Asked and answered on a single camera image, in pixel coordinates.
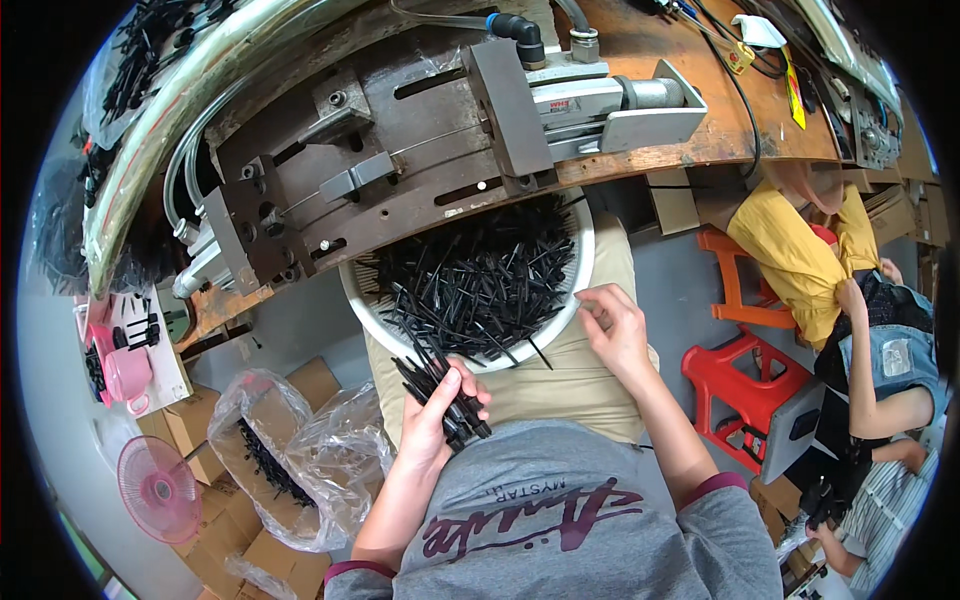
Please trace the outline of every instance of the person's hand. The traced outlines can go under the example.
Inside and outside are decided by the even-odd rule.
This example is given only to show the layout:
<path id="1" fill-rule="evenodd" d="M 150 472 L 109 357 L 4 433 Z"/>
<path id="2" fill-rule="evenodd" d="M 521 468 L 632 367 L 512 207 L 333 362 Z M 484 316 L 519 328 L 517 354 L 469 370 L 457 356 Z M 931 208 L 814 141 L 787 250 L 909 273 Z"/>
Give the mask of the person's hand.
<path id="1" fill-rule="evenodd" d="M 574 296 L 582 303 L 577 315 L 590 347 L 621 383 L 642 384 L 642 377 L 656 373 L 647 353 L 646 318 L 619 285 L 599 285 Z"/>
<path id="2" fill-rule="evenodd" d="M 823 540 L 824 536 L 828 536 L 833 532 L 830 531 L 830 528 L 827 527 L 827 522 L 824 521 L 817 525 L 816 529 L 810 529 L 810 525 L 806 525 L 806 536 L 814 540 Z"/>
<path id="3" fill-rule="evenodd" d="M 889 258 L 880 258 L 880 272 L 897 285 L 903 285 L 903 274 L 900 268 Z"/>
<path id="4" fill-rule="evenodd" d="M 449 358 L 447 362 L 450 371 L 426 404 L 420 406 L 410 394 L 403 399 L 403 433 L 396 461 L 415 471 L 439 472 L 453 454 L 446 444 L 443 419 L 444 412 L 461 388 L 468 396 L 477 396 L 484 406 L 491 400 L 490 393 L 462 361 Z M 477 416 L 482 420 L 490 418 L 486 410 L 481 410 Z"/>
<path id="5" fill-rule="evenodd" d="M 867 302 L 863 299 L 863 292 L 854 279 L 844 279 L 837 284 L 837 303 L 847 313 L 851 322 L 867 321 Z"/>

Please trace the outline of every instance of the person's arm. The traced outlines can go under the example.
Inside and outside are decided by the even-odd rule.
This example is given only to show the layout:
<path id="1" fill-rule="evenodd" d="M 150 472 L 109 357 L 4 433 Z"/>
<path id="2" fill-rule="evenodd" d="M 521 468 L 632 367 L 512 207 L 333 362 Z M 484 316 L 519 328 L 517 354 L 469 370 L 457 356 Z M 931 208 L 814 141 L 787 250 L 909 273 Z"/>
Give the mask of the person's arm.
<path id="1" fill-rule="evenodd" d="M 903 285 L 903 274 L 900 272 L 900 267 L 889 258 L 880 258 L 880 272 L 896 285 Z"/>
<path id="2" fill-rule="evenodd" d="M 843 547 L 843 544 L 833 535 L 826 523 L 820 523 L 816 531 L 807 526 L 806 534 L 810 538 L 820 540 L 820 543 L 824 546 L 824 554 L 827 555 L 827 564 L 844 577 L 852 577 L 863 564 L 864 558 Z"/>
<path id="3" fill-rule="evenodd" d="M 590 347 L 636 400 L 679 510 L 700 484 L 717 474 L 717 467 L 650 362 L 643 311 L 615 283 L 583 290 L 576 297 L 585 305 L 577 313 Z"/>
<path id="4" fill-rule="evenodd" d="M 403 435 L 396 461 L 360 528 L 350 555 L 352 561 L 399 571 L 403 552 L 423 524 L 440 471 L 452 455 L 442 426 L 446 408 L 461 386 L 482 404 L 490 402 L 490 394 L 462 362 L 449 362 L 452 368 L 425 406 L 409 394 L 404 399 Z M 485 420 L 490 415 L 482 410 L 478 416 Z"/>
<path id="5" fill-rule="evenodd" d="M 872 458 L 875 463 L 901 461 L 910 472 L 917 474 L 924 466 L 926 450 L 919 443 L 907 438 L 874 448 Z"/>
<path id="6" fill-rule="evenodd" d="M 870 358 L 870 320 L 860 286 L 846 279 L 837 286 L 837 302 L 850 317 L 850 435 L 863 440 L 889 438 L 924 427 L 933 417 L 933 398 L 926 388 L 912 388 L 876 401 Z"/>

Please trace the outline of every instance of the wooden workbench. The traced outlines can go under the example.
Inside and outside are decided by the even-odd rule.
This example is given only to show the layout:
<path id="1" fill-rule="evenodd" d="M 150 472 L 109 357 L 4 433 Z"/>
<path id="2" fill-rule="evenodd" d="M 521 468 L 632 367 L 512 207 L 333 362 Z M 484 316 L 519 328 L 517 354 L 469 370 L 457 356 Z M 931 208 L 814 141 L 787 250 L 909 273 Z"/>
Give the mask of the wooden workbench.
<path id="1" fill-rule="evenodd" d="M 730 23 L 740 12 L 730 0 L 704 0 L 718 19 Z M 591 27 L 600 33 L 600 54 L 611 73 L 649 79 L 657 61 L 667 59 L 697 88 L 708 106 L 700 128 L 684 144 L 577 158 L 557 165 L 560 187 L 587 185 L 661 169 L 747 162 L 754 157 L 754 133 L 739 94 L 701 34 L 683 22 L 668 21 L 634 9 L 626 0 L 580 0 Z M 570 25 L 555 11 L 562 44 Z M 837 160 L 823 112 L 807 115 L 806 130 L 790 117 L 785 82 L 753 68 L 738 76 L 760 129 L 765 158 Z M 177 344 L 184 349 L 215 328 L 274 294 L 262 288 L 247 297 L 213 288 L 192 297 L 196 326 Z"/>

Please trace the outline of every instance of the gray floor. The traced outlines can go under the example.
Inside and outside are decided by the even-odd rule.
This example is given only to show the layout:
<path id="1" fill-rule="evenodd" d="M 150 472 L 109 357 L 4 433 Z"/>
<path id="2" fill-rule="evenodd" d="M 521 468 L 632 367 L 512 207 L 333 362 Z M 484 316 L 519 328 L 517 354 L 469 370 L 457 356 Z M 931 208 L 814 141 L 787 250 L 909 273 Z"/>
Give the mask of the gray floor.
<path id="1" fill-rule="evenodd" d="M 713 348 L 738 333 L 735 323 L 718 321 L 710 305 L 723 301 L 723 284 L 716 256 L 697 247 L 694 232 L 668 238 L 658 230 L 630 237 L 636 271 L 637 300 L 647 316 L 648 339 L 660 354 L 660 375 L 677 401 L 694 417 L 693 386 L 680 373 L 680 361 L 691 346 Z M 893 258 L 908 284 L 917 279 L 916 244 L 901 238 L 882 248 Z M 749 261 L 739 266 L 745 293 L 755 290 L 758 272 Z M 223 391 L 242 369 L 262 367 L 287 374 L 321 355 L 341 385 L 370 377 L 360 323 L 344 295 L 337 272 L 312 277 L 258 306 L 253 313 L 253 334 L 206 352 L 191 368 L 191 380 Z M 784 351 L 808 369 L 811 350 L 798 346 L 792 330 L 752 325 L 755 335 Z M 252 337 L 262 345 L 257 348 Z M 731 412 L 718 411 L 719 420 Z M 644 434 L 642 444 L 648 444 Z M 722 450 L 707 443 L 721 470 L 733 470 L 748 480 L 752 474 Z M 648 499 L 672 513 L 670 501 L 653 452 L 646 452 L 641 469 L 649 474 Z M 334 559 L 343 560 L 337 552 Z"/>

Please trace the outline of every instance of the khaki pants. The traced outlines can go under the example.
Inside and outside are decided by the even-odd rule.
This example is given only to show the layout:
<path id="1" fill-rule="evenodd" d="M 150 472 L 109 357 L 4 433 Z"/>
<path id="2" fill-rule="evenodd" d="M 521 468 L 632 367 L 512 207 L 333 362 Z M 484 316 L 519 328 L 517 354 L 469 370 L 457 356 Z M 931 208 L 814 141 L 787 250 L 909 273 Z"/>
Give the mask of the khaki pants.
<path id="1" fill-rule="evenodd" d="M 596 257 L 590 286 L 618 283 L 636 300 L 634 258 L 623 226 L 611 214 L 601 213 L 594 215 L 593 227 Z M 364 336 L 387 434 L 399 447 L 403 378 L 391 362 L 390 352 L 366 330 Z M 567 419 L 616 442 L 639 440 L 643 422 L 636 402 L 590 349 L 577 317 L 542 350 L 554 371 L 535 355 L 519 367 L 477 375 L 493 398 L 488 406 L 490 425 L 508 420 Z M 647 350 L 659 371 L 660 358 L 649 345 Z"/>

